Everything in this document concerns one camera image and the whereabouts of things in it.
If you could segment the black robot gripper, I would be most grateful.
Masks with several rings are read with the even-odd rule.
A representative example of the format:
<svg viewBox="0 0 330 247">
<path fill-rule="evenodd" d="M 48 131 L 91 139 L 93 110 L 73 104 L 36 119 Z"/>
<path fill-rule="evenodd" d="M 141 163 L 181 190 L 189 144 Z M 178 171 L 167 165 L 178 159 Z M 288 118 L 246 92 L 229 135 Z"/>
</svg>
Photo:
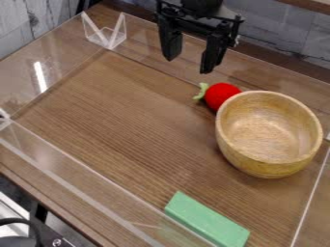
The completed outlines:
<svg viewBox="0 0 330 247">
<path fill-rule="evenodd" d="M 237 44 L 241 14 L 230 10 L 224 0 L 157 0 L 157 20 L 165 58 L 173 61 L 182 52 L 185 33 L 206 40 L 201 74 L 209 74 L 222 63 L 229 47 Z"/>
</svg>

